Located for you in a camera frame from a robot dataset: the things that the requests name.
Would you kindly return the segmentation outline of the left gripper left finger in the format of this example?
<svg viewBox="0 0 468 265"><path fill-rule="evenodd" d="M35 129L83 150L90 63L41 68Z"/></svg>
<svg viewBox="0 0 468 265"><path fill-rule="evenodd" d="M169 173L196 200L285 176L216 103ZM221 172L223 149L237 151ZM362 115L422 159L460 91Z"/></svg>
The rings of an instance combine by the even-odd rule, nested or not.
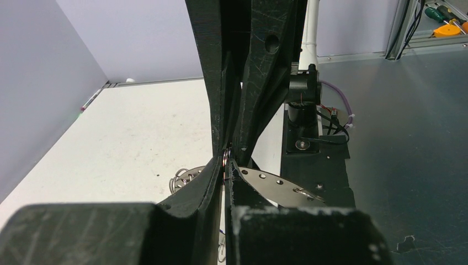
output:
<svg viewBox="0 0 468 265"><path fill-rule="evenodd" d="M213 157L185 187L158 204L157 258L164 264L217 264L222 159Z"/></svg>

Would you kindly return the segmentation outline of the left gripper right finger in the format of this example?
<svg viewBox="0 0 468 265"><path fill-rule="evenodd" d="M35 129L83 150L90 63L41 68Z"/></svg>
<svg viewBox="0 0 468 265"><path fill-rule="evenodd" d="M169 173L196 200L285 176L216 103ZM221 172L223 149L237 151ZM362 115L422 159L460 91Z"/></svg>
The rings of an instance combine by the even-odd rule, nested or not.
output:
<svg viewBox="0 0 468 265"><path fill-rule="evenodd" d="M282 264L279 209L247 183L235 161L225 173L227 264Z"/></svg>

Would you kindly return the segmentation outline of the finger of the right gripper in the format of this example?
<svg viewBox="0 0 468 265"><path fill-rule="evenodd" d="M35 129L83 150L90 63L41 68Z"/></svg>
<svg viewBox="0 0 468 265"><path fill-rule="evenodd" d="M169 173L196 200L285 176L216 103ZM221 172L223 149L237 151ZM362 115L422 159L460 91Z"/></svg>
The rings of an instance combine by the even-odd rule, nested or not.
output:
<svg viewBox="0 0 468 265"><path fill-rule="evenodd" d="M257 140L288 92L298 61L307 1L251 1L249 49L242 76L233 155L249 163Z"/></svg>
<svg viewBox="0 0 468 265"><path fill-rule="evenodd" d="M220 1L185 1L209 100L212 153L221 156L232 141L239 80L231 52L223 47Z"/></svg>

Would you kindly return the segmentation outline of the metal keyring disc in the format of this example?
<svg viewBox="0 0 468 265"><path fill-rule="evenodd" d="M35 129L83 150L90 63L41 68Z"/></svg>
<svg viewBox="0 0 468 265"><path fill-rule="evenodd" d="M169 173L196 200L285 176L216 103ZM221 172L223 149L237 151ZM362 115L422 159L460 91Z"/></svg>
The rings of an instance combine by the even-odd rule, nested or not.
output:
<svg viewBox="0 0 468 265"><path fill-rule="evenodd" d="M169 180L171 194L185 187L190 181L197 177L203 166L193 169L182 168ZM313 194L303 187L283 179L272 173L255 169L253 165L240 167L241 177L255 189L269 204L277 208L297 208L298 206L325 206L325 199ZM222 212L218 247L218 264L227 264L227 229L228 229L228 176L223 175L224 187L222 188Z"/></svg>

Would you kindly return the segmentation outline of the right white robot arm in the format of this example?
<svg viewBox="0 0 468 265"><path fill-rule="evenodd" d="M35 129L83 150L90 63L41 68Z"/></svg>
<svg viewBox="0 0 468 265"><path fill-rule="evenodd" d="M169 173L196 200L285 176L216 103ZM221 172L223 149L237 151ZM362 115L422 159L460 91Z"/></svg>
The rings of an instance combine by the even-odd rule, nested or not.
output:
<svg viewBox="0 0 468 265"><path fill-rule="evenodd" d="M277 109L312 103L314 65L298 68L306 1L186 1L209 100L212 154L246 165Z"/></svg>

